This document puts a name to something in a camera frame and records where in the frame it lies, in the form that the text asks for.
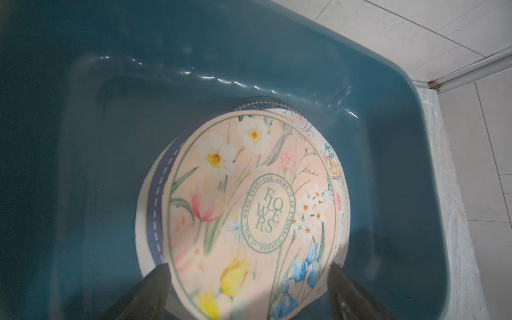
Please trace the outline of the beige mandala coaster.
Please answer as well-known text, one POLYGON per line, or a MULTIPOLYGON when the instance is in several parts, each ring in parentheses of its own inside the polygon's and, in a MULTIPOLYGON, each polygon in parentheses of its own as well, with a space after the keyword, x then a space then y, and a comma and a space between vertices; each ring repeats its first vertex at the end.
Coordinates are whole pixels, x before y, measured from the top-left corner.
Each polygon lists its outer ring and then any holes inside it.
POLYGON ((171 168, 165 261, 196 319, 290 319, 327 290, 338 250, 319 134, 285 109, 202 123, 171 168))

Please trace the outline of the purple bunny coaster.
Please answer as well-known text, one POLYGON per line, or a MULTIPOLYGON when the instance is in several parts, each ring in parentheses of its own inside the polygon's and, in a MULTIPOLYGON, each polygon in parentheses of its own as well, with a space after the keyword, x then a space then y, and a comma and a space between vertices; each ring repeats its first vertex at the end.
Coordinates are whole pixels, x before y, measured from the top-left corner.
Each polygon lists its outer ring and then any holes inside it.
POLYGON ((203 124, 219 116, 219 113, 201 118, 180 133, 159 155, 144 179, 135 215, 135 246, 143 277, 163 263, 163 190, 169 172, 183 144, 203 124))

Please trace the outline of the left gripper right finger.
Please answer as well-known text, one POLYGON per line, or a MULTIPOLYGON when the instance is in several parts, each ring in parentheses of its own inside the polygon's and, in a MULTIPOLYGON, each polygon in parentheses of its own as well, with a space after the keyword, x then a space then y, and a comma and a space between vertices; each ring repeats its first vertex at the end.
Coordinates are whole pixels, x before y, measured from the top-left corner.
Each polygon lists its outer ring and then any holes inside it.
POLYGON ((399 319, 335 262, 329 268, 327 288, 334 319, 399 319))

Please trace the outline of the teal storage box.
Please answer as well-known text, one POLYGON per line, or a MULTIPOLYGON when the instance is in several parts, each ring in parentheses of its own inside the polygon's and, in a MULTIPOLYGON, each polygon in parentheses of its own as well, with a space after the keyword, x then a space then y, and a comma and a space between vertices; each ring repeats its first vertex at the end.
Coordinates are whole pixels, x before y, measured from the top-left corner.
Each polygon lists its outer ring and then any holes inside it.
POLYGON ((346 272, 400 319, 442 319, 448 266, 415 88, 271 1, 1 2, 1 318, 100 318, 142 278, 135 211, 157 156, 263 95, 340 159, 346 272))

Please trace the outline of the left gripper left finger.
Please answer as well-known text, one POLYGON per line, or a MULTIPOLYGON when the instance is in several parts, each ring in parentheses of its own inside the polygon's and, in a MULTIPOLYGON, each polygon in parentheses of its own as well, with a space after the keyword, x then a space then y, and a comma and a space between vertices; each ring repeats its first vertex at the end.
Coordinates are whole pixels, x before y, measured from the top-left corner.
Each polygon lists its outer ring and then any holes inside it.
POLYGON ((171 287, 167 263, 158 265, 100 319, 164 319, 171 287))

